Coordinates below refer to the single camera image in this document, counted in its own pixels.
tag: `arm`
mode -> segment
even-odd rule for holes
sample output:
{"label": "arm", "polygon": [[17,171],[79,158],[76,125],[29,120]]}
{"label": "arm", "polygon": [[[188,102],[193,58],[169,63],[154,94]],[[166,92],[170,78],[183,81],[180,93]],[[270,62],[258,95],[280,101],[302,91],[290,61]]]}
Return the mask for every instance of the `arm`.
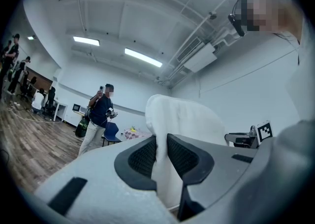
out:
{"label": "arm", "polygon": [[98,91],[97,94],[90,100],[89,107],[92,107],[97,99],[100,99],[103,96],[103,93]]}
{"label": "arm", "polygon": [[93,104],[96,102],[97,99],[98,99],[98,96],[95,95],[95,96],[90,100],[90,102],[89,102],[89,107],[92,107]]}
{"label": "arm", "polygon": [[14,52],[14,53],[12,53],[12,54],[5,54],[5,56],[6,57],[9,57],[9,58],[14,58],[15,57],[15,55],[16,55],[16,53]]}

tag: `hand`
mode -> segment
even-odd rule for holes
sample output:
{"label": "hand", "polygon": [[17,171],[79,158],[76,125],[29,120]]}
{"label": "hand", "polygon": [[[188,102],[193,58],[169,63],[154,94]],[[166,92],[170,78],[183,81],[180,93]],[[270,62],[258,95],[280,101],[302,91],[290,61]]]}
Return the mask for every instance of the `hand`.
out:
{"label": "hand", "polygon": [[110,118],[110,119],[113,119],[113,118],[115,118],[116,116],[118,116],[118,113],[117,113],[117,112],[114,113],[113,115],[110,115],[109,118]]}
{"label": "hand", "polygon": [[97,98],[101,98],[103,96],[103,92],[101,91],[98,91],[97,94],[96,94]]}

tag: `camera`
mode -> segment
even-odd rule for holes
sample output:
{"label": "camera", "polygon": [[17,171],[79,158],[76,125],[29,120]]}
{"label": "camera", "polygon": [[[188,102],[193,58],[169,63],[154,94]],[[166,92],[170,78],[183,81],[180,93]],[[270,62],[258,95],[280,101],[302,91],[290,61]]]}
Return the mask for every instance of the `camera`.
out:
{"label": "camera", "polygon": [[109,118],[115,118],[116,116],[118,116],[117,112],[114,112],[114,110],[112,108],[109,108],[106,112],[106,116]]}

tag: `dark blue shirt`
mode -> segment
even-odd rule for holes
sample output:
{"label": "dark blue shirt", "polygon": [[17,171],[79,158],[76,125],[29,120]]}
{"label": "dark blue shirt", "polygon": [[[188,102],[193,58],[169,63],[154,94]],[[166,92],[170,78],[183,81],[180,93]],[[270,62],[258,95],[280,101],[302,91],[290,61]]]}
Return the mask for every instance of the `dark blue shirt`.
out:
{"label": "dark blue shirt", "polygon": [[[17,54],[19,52],[19,44],[15,44],[11,47],[10,51],[8,52],[8,54]],[[4,59],[4,63],[5,64],[11,64],[13,62],[14,58],[11,57],[5,57]]]}
{"label": "dark blue shirt", "polygon": [[113,108],[113,103],[110,98],[107,98],[105,95],[103,95],[103,97],[94,103],[94,108],[90,114],[90,120],[95,125],[105,128],[107,123],[106,112],[109,108]]}

